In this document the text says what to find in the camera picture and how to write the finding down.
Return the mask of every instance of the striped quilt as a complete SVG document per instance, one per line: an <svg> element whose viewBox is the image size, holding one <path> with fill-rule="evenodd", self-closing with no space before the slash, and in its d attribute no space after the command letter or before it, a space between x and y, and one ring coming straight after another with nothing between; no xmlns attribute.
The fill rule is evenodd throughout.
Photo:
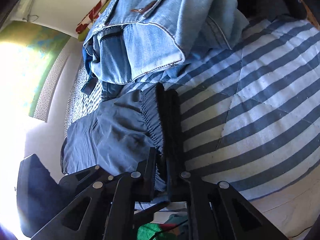
<svg viewBox="0 0 320 240"><path fill-rule="evenodd" d="M211 50L178 78L145 75L122 94L156 82L175 89L187 170L252 200L320 162L319 53L320 33L307 21L252 20L233 50Z"/></svg>

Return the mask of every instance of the blue denim bag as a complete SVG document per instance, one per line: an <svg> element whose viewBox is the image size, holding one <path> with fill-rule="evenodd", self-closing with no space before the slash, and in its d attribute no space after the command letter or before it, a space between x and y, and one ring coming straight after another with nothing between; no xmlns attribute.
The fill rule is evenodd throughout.
<svg viewBox="0 0 320 240"><path fill-rule="evenodd" d="M177 75L195 54L239 41L248 21L236 7L237 0L112 0L84 42L91 70L112 84Z"/></svg>

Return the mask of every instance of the bed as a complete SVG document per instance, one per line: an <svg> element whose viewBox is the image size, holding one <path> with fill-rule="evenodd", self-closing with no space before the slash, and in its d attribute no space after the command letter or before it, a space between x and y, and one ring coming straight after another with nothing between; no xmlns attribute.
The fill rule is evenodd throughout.
<svg viewBox="0 0 320 240"><path fill-rule="evenodd" d="M145 75L121 95L156 82L175 89L187 170L212 183L230 182L267 212L266 206L281 206L314 185L296 188L298 182L320 178L319 52L320 33L309 22L255 19L232 51L211 50L178 78ZM89 97L80 92L87 78L82 67L70 94L66 129L100 103L99 83ZM292 188L275 206L266 204ZM292 219L287 215L286 223L275 224L293 236L320 212L318 206L310 210L305 223L281 228Z"/></svg>

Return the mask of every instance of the metal rivet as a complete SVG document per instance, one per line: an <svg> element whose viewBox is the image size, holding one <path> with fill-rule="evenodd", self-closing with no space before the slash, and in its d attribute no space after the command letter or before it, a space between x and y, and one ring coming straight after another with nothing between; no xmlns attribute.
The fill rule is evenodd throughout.
<svg viewBox="0 0 320 240"><path fill-rule="evenodd" d="M133 177L133 178L138 178L138 177L140 177L141 176L141 173L140 172L138 172L138 171L134 171L133 173L131 173L131 177Z"/></svg>
<svg viewBox="0 0 320 240"><path fill-rule="evenodd" d="M191 177L191 174L190 174L190 172L188 172L188 171L183 171L183 172L181 172L180 175L181 175L181 177L183 177L183 178L185 178L185 179Z"/></svg>
<svg viewBox="0 0 320 240"><path fill-rule="evenodd" d="M101 188L103 186L103 183L101 181L96 181L92 186L94 188Z"/></svg>
<svg viewBox="0 0 320 240"><path fill-rule="evenodd" d="M220 188L228 188L229 187L229 183L226 181L220 181L219 182L219 187Z"/></svg>

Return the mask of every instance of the denim pocket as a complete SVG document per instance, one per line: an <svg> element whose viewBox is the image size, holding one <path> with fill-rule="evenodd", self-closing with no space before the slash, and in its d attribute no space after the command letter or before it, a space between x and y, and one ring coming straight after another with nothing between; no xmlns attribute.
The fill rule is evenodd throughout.
<svg viewBox="0 0 320 240"><path fill-rule="evenodd" d="M123 30L102 36L99 43L100 62L97 65L92 64L94 68L92 71L99 73L97 77L102 81L113 84L128 83L131 79L131 68L124 44Z"/></svg>

